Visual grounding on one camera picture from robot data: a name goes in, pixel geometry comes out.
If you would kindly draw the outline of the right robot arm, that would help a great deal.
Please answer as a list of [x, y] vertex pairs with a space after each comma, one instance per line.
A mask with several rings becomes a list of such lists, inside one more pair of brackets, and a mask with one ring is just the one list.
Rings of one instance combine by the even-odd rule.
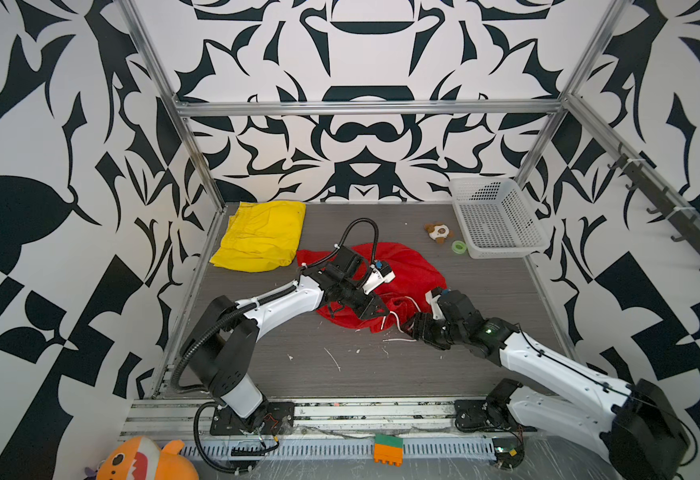
[[696, 457], [695, 435], [659, 386], [625, 382], [563, 356], [520, 325], [483, 316], [458, 290], [436, 288], [425, 299], [429, 311], [410, 317], [401, 332], [441, 351], [463, 346], [545, 389], [503, 379], [478, 405], [458, 407], [458, 430], [541, 430], [597, 454], [624, 479], [672, 479]]

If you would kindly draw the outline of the yellow shorts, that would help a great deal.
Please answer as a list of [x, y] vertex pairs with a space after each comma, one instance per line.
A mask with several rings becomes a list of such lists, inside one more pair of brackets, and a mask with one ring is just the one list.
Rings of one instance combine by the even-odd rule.
[[210, 263], [261, 273], [290, 265], [300, 244], [307, 207], [295, 201], [241, 202]]

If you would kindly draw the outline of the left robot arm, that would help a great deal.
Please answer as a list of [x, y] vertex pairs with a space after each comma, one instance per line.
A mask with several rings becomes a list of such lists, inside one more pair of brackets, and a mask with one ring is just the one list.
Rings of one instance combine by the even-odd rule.
[[248, 375], [258, 341], [304, 313], [337, 304], [358, 319], [389, 313], [375, 289], [395, 279], [382, 260], [365, 260], [340, 247], [328, 259], [300, 268], [297, 278], [263, 295], [236, 302], [214, 299], [180, 349], [170, 385], [177, 393], [206, 392], [226, 406], [247, 431], [258, 428], [268, 402]]

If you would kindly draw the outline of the red shorts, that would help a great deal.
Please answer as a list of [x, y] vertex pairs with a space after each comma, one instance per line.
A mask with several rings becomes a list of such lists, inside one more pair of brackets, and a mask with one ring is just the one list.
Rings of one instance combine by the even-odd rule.
[[351, 309], [340, 310], [337, 303], [320, 308], [318, 314], [343, 328], [380, 333], [397, 324], [403, 325], [418, 312], [430, 313], [432, 309], [425, 295], [433, 289], [447, 287], [443, 275], [420, 253], [400, 243], [379, 243], [377, 256], [387, 262], [395, 274], [392, 282], [374, 290], [390, 310], [387, 317], [362, 321]]

